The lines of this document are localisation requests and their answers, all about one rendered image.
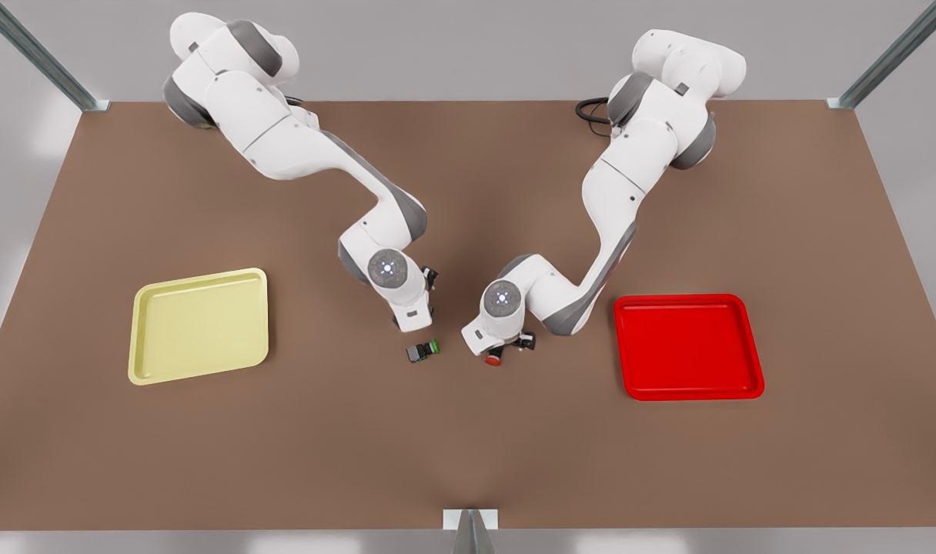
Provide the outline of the silver frame post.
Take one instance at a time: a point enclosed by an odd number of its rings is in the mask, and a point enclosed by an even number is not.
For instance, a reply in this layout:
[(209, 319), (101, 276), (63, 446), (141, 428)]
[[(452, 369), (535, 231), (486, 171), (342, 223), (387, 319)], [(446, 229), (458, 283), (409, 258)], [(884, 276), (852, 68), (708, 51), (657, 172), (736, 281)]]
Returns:
[(893, 74), (923, 42), (936, 32), (936, 0), (884, 50), (840, 97), (826, 98), (830, 110), (855, 110)]
[(1, 2), (0, 34), (81, 112), (109, 110), (112, 103), (92, 95)]
[(453, 554), (496, 554), (493, 529), (499, 529), (497, 509), (443, 510), (443, 530), (455, 532)]

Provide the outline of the pale yellow tray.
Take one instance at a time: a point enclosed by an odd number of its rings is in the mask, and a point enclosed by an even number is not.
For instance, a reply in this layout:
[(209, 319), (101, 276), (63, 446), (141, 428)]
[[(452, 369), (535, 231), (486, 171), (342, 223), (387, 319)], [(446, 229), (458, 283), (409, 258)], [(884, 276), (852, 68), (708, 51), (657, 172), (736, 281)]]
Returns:
[(133, 385), (256, 367), (268, 354), (268, 278), (260, 268), (148, 284), (135, 295)]

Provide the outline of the red tray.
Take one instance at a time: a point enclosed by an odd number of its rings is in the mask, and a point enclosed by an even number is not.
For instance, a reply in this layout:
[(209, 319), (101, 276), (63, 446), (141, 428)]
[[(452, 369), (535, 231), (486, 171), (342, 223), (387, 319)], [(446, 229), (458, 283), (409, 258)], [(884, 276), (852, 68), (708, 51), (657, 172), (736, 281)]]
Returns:
[(613, 304), (620, 374), (640, 401), (756, 399), (764, 377), (731, 294), (626, 295)]

